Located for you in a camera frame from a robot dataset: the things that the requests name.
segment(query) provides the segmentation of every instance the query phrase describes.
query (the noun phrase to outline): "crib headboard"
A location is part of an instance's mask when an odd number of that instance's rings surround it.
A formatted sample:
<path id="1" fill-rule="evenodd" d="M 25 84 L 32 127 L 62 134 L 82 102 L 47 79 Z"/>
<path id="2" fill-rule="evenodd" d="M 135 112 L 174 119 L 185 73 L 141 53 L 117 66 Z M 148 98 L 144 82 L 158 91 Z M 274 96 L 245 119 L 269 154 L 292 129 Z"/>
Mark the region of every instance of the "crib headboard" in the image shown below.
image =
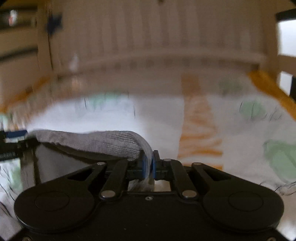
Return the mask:
<path id="1" fill-rule="evenodd" d="M 59 74 L 155 59 L 264 66 L 260 0 L 52 0 L 63 30 L 50 40 Z"/>

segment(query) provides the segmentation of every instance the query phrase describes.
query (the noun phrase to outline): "mattress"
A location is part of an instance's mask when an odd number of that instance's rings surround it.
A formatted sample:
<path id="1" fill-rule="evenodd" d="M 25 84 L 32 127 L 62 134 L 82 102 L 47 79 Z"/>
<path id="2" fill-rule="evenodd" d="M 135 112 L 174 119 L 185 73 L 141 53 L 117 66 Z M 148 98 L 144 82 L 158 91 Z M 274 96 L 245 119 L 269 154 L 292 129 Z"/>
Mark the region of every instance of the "mattress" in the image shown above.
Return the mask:
<path id="1" fill-rule="evenodd" d="M 10 111 L 28 131 L 134 131 L 161 158 L 206 163 L 271 188 L 285 204 L 278 230 L 293 240 L 295 104 L 268 81 L 215 68 L 90 72 L 52 82 Z"/>

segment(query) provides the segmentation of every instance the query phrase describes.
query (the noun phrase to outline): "screw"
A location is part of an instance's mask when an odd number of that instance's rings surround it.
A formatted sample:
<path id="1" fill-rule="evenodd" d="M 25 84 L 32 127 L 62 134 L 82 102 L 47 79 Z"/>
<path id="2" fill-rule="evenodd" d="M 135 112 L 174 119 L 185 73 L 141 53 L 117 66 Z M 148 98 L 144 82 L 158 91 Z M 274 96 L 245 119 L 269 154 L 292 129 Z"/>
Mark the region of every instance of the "screw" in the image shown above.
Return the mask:
<path id="1" fill-rule="evenodd" d="M 147 196 L 147 197 L 145 197 L 145 200 L 146 201 L 151 201 L 151 200 L 153 200 L 153 197 L 152 196 Z"/>
<path id="2" fill-rule="evenodd" d="M 111 197 L 114 197 L 115 195 L 116 193 L 112 190 L 106 190 L 101 192 L 101 196 L 104 198 L 111 198 Z"/>
<path id="3" fill-rule="evenodd" d="M 196 191 L 193 191 L 193 190 L 185 190 L 184 192 L 182 192 L 182 195 L 185 198 L 192 198 L 192 197 L 196 197 L 197 193 Z"/>

